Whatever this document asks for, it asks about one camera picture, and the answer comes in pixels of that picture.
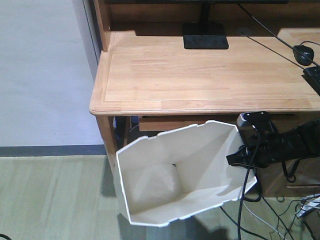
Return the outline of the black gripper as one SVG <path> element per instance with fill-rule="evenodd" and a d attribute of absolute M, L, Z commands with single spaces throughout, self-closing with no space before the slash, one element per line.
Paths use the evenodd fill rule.
<path fill-rule="evenodd" d="M 226 156 L 230 166 L 266 168 L 304 156 L 304 141 L 295 131 L 269 134 L 261 139 L 255 134 L 249 137 L 247 143 L 246 151 L 240 149 Z"/>

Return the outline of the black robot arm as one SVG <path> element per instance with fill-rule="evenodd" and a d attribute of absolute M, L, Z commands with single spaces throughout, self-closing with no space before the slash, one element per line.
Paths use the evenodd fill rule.
<path fill-rule="evenodd" d="M 314 119 L 286 132 L 267 133 L 245 153 L 252 165 L 266 168 L 271 164 L 320 156 L 320 119 Z"/>

